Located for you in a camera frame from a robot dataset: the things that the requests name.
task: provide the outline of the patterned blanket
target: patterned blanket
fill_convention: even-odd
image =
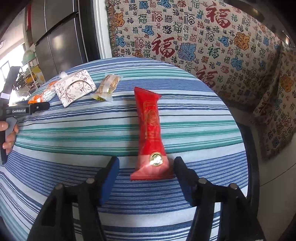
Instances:
[[[114,0],[108,11],[115,56],[176,65],[228,105],[253,112],[263,157],[292,138],[295,62],[256,19],[217,0]]]

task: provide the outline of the blue gripper pad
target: blue gripper pad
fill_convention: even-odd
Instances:
[[[98,183],[101,183],[101,192],[98,199],[99,206],[103,205],[109,199],[118,171],[119,159],[113,156],[108,165],[96,175]]]
[[[194,170],[189,169],[183,159],[178,156],[174,161],[174,172],[183,192],[184,198],[190,206],[195,207],[194,193],[197,189],[198,175]]]

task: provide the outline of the human hand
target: human hand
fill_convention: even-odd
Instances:
[[[8,123],[5,121],[0,121],[0,131],[5,131],[8,128]],[[15,144],[16,133],[18,133],[18,127],[15,125],[13,132],[6,137],[6,142],[3,143],[3,149],[6,150],[8,155],[12,151],[12,147]]]

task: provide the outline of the table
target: table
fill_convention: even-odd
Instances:
[[[138,152],[135,86],[162,94],[158,108],[168,158],[181,156],[199,176],[219,185],[235,182],[247,194],[240,131],[226,105],[202,81],[170,64],[140,58],[98,60],[68,73],[80,69],[87,69],[97,87],[105,73],[121,74],[123,80],[112,103],[87,95],[64,108],[56,96],[49,110],[18,120],[15,146],[0,166],[1,216],[16,239],[26,240],[57,183],[83,182],[112,155],[119,157],[119,175],[109,201],[98,209],[107,239],[186,239],[195,208],[185,201],[177,179],[129,181]],[[76,205],[73,210],[81,240]],[[218,234],[219,210],[216,204],[211,240]]]

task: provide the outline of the red wrapper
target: red wrapper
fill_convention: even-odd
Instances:
[[[136,171],[131,174],[131,180],[173,178],[160,135],[157,101],[161,95],[135,87],[135,97],[140,138]]]

